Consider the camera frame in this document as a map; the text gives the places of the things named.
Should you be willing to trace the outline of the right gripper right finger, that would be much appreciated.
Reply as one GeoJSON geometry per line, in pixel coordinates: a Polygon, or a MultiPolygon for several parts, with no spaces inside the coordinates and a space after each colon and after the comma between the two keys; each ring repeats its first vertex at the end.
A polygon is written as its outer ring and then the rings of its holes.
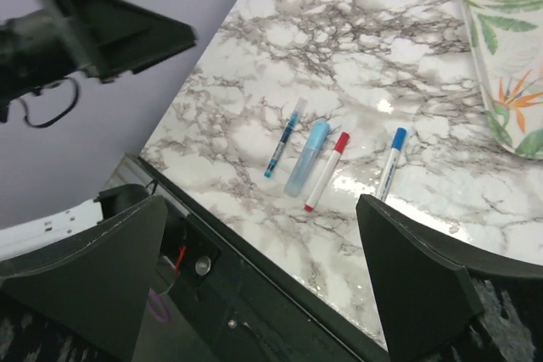
{"type": "Polygon", "coordinates": [[[485,251],[367,194],[356,205],[393,361],[540,361],[542,268],[485,251]]]}

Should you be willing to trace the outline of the blue gel pen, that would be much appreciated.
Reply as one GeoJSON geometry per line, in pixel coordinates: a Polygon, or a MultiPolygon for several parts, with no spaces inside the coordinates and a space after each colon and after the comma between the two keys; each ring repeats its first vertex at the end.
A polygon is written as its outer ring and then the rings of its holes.
{"type": "Polygon", "coordinates": [[[270,178],[272,176],[273,171],[275,170],[277,163],[279,159],[281,158],[281,155],[283,153],[283,150],[286,147],[286,144],[288,142],[288,139],[290,138],[296,124],[298,123],[298,120],[301,116],[300,112],[293,112],[289,118],[289,121],[283,130],[283,133],[279,139],[279,142],[270,158],[270,161],[266,167],[266,170],[264,172],[264,177],[270,178]]]}

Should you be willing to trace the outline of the white marker pen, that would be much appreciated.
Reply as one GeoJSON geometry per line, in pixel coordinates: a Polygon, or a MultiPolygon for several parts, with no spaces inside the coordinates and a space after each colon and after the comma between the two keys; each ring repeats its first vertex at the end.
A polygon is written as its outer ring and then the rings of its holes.
{"type": "Polygon", "coordinates": [[[403,127],[398,127],[395,132],[394,139],[391,143],[389,154],[385,160],[378,188],[375,193],[375,197],[381,201],[385,201],[386,197],[388,196],[396,166],[400,158],[400,153],[406,141],[406,136],[407,129],[403,127]]]}

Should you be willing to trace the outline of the clear gel pen cap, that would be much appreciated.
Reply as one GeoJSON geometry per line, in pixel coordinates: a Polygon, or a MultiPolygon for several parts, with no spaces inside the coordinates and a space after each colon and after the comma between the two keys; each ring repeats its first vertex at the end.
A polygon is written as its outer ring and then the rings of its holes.
{"type": "Polygon", "coordinates": [[[298,102],[296,103],[296,106],[293,112],[293,115],[296,116],[297,119],[299,119],[303,115],[306,104],[307,104],[307,100],[303,97],[300,97],[298,102]]]}

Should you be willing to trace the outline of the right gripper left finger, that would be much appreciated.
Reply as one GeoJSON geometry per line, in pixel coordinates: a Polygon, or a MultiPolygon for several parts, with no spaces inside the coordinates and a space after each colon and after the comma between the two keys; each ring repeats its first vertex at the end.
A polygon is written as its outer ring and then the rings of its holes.
{"type": "Polygon", "coordinates": [[[5,259],[3,291],[129,361],[166,217],[165,200],[149,197],[86,231],[5,259]]]}

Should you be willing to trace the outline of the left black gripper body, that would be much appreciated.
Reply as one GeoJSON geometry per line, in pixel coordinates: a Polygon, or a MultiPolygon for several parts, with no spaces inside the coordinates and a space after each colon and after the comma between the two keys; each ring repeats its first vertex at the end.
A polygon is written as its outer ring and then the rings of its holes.
{"type": "Polygon", "coordinates": [[[39,0],[39,2],[53,19],[60,39],[76,68],[88,77],[109,82],[110,75],[104,71],[104,58],[100,56],[98,47],[92,41],[90,30],[82,21],[76,0],[39,0]]]}

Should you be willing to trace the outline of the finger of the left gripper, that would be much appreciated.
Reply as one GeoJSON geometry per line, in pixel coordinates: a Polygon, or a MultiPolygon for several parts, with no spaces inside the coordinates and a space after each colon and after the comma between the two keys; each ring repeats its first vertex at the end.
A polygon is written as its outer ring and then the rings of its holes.
{"type": "Polygon", "coordinates": [[[98,60],[87,76],[134,75],[196,46],[189,24],[124,0],[84,0],[84,27],[98,60]]]}

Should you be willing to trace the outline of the white red marker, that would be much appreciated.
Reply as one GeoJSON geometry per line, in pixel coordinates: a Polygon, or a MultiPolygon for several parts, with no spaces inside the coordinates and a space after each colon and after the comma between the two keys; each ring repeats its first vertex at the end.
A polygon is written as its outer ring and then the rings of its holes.
{"type": "Polygon", "coordinates": [[[313,187],[310,196],[305,201],[304,210],[306,212],[311,212],[317,205],[319,199],[321,198],[323,191],[327,184],[330,181],[330,178],[335,170],[337,163],[339,162],[345,147],[347,146],[350,140],[350,134],[347,132],[342,132],[339,136],[339,139],[336,141],[333,151],[331,152],[325,167],[322,170],[322,173],[319,176],[319,179],[316,182],[316,185],[313,187]]]}

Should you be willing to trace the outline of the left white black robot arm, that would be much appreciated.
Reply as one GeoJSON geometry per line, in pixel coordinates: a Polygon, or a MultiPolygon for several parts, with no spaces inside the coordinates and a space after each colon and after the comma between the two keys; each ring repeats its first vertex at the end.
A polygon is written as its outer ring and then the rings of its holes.
{"type": "MultiPolygon", "coordinates": [[[[174,19],[175,0],[127,0],[174,19]]],[[[178,88],[175,59],[102,85],[81,74],[81,99],[48,129],[23,123],[13,103],[1,127],[1,225],[9,227],[76,206],[97,194],[125,153],[148,140],[178,88]]]]}

